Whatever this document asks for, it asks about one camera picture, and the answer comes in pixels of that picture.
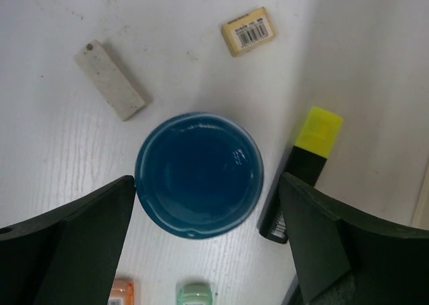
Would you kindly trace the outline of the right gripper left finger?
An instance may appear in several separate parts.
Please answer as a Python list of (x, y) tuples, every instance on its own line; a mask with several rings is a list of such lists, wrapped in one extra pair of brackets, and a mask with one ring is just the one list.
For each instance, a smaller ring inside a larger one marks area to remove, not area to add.
[(134, 200), (123, 176), (1, 228), (1, 303), (107, 304)]

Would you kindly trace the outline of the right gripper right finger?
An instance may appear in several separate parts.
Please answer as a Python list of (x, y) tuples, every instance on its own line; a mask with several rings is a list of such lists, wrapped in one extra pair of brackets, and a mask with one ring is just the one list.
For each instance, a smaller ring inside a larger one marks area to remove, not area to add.
[(427, 304), (428, 231), (375, 217), (291, 174), (280, 201), (304, 304)]

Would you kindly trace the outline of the yellow highlighter marker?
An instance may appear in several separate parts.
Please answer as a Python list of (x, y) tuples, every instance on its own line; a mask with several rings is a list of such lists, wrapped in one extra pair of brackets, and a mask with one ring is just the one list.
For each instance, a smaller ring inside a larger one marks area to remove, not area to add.
[[(335, 113), (312, 107), (307, 114), (288, 158), (280, 164), (281, 173), (290, 173), (314, 186), (326, 164), (339, 134), (343, 118)], [(259, 219), (259, 234), (276, 243), (288, 242), (288, 235), (279, 198), (279, 180), (267, 198)]]

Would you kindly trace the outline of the blue round jar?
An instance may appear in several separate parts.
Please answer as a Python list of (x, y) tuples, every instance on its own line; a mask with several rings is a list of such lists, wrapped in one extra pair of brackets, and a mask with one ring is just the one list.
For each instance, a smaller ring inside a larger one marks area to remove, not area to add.
[(260, 150), (234, 121), (205, 112), (172, 117), (142, 143), (135, 189), (148, 217), (185, 239), (210, 239), (241, 225), (264, 182)]

